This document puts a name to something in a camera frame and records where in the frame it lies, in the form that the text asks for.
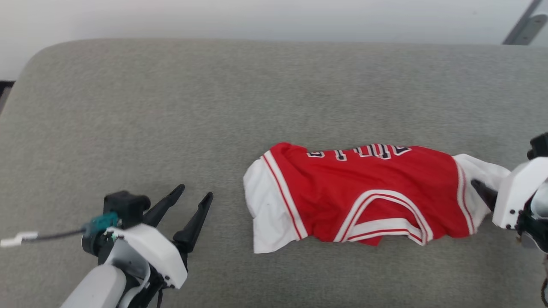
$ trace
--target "white jersey trim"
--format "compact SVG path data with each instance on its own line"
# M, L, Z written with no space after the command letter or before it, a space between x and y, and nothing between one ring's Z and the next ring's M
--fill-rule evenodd
M466 194L466 176L464 175L463 169L459 166L459 164L455 161L457 173L459 175L459 186L456 190L456 200L459 204L460 210L462 211L464 218L466 219L466 225L468 226L468 232L469 234L474 234L475 227L472 223L472 216L470 215L470 212L468 211L468 207L466 207L466 201L465 201L465 194Z
M421 244L425 245L428 241L433 239L432 228L428 225L428 222L424 218L423 214L420 212L419 208L407 198L405 195L393 191L393 190L369 190L362 193L350 209L346 219L343 221L339 232L335 236L334 242L345 242L347 241L349 234L352 232L352 228L355 226L357 220L362 215L366 207L371 204L375 199L385 199L397 204L400 204L407 208L413 215L419 226L421 227Z
M305 225L302 223L301 216L299 215L299 211L297 210L297 207L295 206L295 202L293 201L293 197L291 196L291 193L289 192L289 187L287 186L286 180L284 179L282 171L279 169L279 166L276 163L276 160L274 159L272 152L268 150L263 155L263 157L269 166L269 170L272 172L272 175L274 176L274 178L276 179L278 183L280 193L282 194L286 202L286 205L289 209L289 212L292 216L295 229L297 231L297 234L299 235L299 239L303 239L307 237L308 233L306 232Z
M503 178L507 177L510 171L502 166L484 162L467 154L455 155L453 158L459 170L459 188L462 179L463 191L459 196L462 195L463 213L466 222L470 219L472 226L472 228L469 227L470 234L474 234L477 232L483 218L491 211L472 187L470 181L473 179L480 180L488 187L498 190Z
M350 231L348 241L356 242L383 235L407 235L417 244L424 245L421 240L423 233L405 218L378 219L357 224Z
M300 239L276 178L263 157L247 169L243 187L253 217L254 253L274 252Z

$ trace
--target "jersey armhole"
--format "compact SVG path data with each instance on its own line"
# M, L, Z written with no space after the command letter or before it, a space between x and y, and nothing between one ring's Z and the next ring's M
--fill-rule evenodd
M365 208L379 198L405 207L414 215L420 228L416 228L404 218L379 219L356 224ZM413 201L397 191L369 190L356 199L334 242L359 241L383 235L407 235L422 246L433 239L432 228Z

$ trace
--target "red jersey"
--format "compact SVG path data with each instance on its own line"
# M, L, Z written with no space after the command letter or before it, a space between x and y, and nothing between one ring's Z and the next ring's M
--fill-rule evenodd
M244 176L256 253L315 236L377 245L405 235L420 245L474 234L489 209L470 184L497 188L509 171L468 155L371 144L309 152L280 143Z

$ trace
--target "gray couch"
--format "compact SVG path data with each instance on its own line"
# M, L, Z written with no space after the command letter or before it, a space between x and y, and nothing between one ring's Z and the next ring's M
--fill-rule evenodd
M246 168L277 142L373 142L513 168L548 131L548 49L100 39L39 52L0 116L0 237L61 231L109 192L215 193L182 290L164 307L539 307L542 255L487 218L469 238L378 247L314 238L255 255ZM0 250L1 307L57 307L94 266L79 238Z

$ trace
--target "cloth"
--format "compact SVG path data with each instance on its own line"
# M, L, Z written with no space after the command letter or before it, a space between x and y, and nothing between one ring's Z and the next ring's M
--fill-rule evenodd
M508 173L420 146L309 152L280 143L244 176L254 251L273 252L307 236L374 246L385 235L423 246L444 235L466 237L489 213L470 180L497 189Z

